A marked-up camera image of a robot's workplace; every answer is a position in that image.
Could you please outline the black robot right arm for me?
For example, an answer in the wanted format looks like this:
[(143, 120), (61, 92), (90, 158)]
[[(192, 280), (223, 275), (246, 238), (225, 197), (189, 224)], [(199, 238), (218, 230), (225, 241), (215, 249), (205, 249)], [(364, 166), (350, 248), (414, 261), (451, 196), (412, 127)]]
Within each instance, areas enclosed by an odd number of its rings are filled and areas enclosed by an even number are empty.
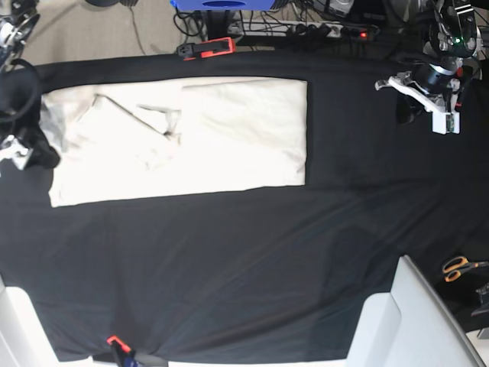
[(40, 14), (37, 1), (1, 2), (1, 159), (20, 171), (56, 167), (60, 156), (40, 128), (42, 82), (22, 58)]

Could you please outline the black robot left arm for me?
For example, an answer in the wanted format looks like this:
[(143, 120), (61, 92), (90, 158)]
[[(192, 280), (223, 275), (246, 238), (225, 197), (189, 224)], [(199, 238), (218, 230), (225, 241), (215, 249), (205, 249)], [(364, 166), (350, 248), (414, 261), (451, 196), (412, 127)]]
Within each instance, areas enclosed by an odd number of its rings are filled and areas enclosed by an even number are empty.
[(398, 124), (414, 122), (427, 112), (433, 132), (458, 134), (459, 109), (482, 71), (481, 66), (475, 71), (464, 67), (467, 60), (478, 60), (483, 47), (476, 12), (469, 1), (424, 1), (411, 24), (419, 27), (422, 50), (392, 51), (392, 57), (412, 68), (378, 80), (375, 89), (399, 93)]

